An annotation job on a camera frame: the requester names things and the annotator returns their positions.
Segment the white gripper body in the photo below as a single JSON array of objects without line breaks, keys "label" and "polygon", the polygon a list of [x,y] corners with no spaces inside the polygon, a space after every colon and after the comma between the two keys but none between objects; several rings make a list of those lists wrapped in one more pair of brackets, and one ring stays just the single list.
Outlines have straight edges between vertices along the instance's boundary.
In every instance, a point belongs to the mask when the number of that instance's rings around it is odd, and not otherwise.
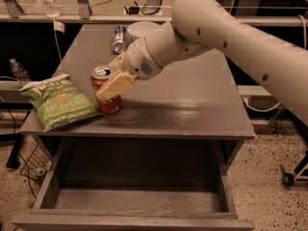
[{"label": "white gripper body", "polygon": [[163,70],[152,59],[145,38],[138,38],[128,46],[123,63],[127,70],[137,75],[139,80],[151,79]]}]

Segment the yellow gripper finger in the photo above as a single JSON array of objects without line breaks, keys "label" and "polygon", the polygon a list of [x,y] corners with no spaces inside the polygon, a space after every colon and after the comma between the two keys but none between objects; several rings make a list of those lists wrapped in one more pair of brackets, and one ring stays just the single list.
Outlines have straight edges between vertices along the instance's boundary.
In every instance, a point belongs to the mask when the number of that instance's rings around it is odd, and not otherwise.
[{"label": "yellow gripper finger", "polygon": [[95,96],[102,100],[111,99],[135,86],[137,75],[129,71],[117,71],[102,85]]},{"label": "yellow gripper finger", "polygon": [[121,53],[108,64],[108,67],[112,71],[113,75],[119,75],[126,70],[124,65],[124,57],[125,53]]}]

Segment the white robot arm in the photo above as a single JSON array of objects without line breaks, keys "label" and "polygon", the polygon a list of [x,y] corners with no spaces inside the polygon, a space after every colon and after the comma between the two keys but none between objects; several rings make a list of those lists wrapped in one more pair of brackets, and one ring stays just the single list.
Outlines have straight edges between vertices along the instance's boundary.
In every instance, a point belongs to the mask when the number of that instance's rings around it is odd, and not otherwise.
[{"label": "white robot arm", "polygon": [[308,123],[308,51],[242,24],[216,0],[175,0],[171,20],[109,63],[114,72],[96,92],[108,100],[148,80],[176,61],[217,49]]}]

